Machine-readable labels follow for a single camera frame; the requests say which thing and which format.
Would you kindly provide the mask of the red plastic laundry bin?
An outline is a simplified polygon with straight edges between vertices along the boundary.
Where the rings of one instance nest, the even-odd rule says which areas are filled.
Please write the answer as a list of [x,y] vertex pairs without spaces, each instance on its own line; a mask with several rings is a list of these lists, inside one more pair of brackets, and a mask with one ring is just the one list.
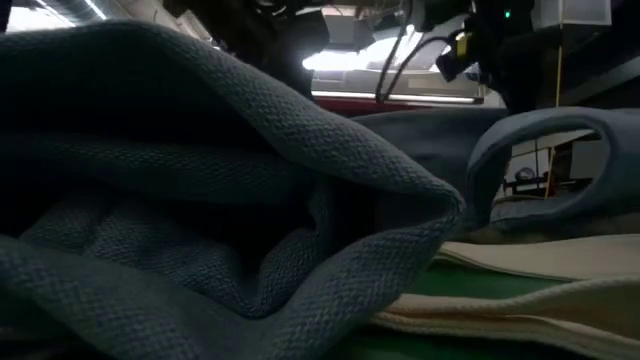
[[318,97],[315,103],[321,108],[345,117],[357,117],[380,113],[430,109],[430,105],[411,105],[402,102],[376,103],[370,99]]

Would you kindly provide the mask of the light blue denim jeans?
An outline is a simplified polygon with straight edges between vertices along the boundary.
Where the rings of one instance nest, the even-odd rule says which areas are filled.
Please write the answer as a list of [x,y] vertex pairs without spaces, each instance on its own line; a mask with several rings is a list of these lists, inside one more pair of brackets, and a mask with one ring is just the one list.
[[[575,130],[584,189],[495,200]],[[345,118],[161,26],[0,35],[0,360],[318,360],[456,235],[632,212],[640,109]]]

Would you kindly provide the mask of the long ceiling light strip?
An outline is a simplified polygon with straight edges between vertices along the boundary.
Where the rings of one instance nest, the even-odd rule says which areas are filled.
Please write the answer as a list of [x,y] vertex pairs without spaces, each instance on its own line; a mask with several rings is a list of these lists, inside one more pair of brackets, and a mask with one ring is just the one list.
[[[314,97],[330,97],[330,98],[348,98],[348,99],[367,99],[375,100],[374,93],[362,92],[341,92],[341,91],[312,91]],[[477,98],[455,97],[455,96],[434,96],[434,95],[404,95],[392,94],[387,99],[389,101],[403,102],[428,102],[428,103],[446,103],[446,104],[473,104]]]

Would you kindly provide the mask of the white board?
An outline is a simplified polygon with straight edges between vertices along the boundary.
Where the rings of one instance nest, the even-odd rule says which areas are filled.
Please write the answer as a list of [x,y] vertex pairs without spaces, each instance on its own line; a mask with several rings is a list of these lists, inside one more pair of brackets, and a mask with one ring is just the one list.
[[571,174],[573,152],[578,143],[599,140],[592,130],[575,130],[514,145],[495,200],[509,196],[551,198],[584,189],[591,178]]

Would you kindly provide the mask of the green table mat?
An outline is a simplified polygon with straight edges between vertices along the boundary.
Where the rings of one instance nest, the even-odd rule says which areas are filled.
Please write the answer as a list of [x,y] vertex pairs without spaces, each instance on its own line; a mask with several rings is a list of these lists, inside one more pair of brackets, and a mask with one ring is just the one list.
[[[412,293],[503,299],[540,290],[553,280],[521,278],[457,265],[432,265],[410,289]],[[360,328],[336,345],[323,360],[580,360],[562,349],[531,342],[454,337],[421,337]]]

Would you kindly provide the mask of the white printed tote bag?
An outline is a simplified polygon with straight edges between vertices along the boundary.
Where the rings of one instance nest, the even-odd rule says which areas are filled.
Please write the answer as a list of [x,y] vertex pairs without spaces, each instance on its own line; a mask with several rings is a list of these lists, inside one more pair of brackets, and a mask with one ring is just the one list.
[[532,341],[596,360],[640,360],[640,234],[449,242],[435,262],[555,283],[503,299],[405,293],[372,323],[411,334]]

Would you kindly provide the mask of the silver ventilation duct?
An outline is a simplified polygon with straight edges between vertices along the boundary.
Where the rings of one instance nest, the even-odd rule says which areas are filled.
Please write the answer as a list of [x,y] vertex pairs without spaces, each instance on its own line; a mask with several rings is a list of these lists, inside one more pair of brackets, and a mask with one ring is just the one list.
[[34,0],[54,15],[74,25],[109,19],[129,19],[116,0]]

